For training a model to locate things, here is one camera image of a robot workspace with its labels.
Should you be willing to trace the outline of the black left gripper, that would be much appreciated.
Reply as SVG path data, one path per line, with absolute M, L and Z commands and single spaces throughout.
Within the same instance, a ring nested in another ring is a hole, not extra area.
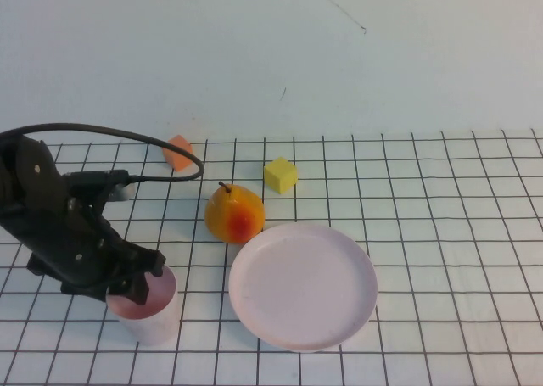
M 61 283 L 61 292 L 105 301 L 148 298 L 145 275 L 161 277 L 166 258 L 123 239 L 92 204 L 42 193 L 1 201 L 1 227 L 31 251 L 27 269 Z

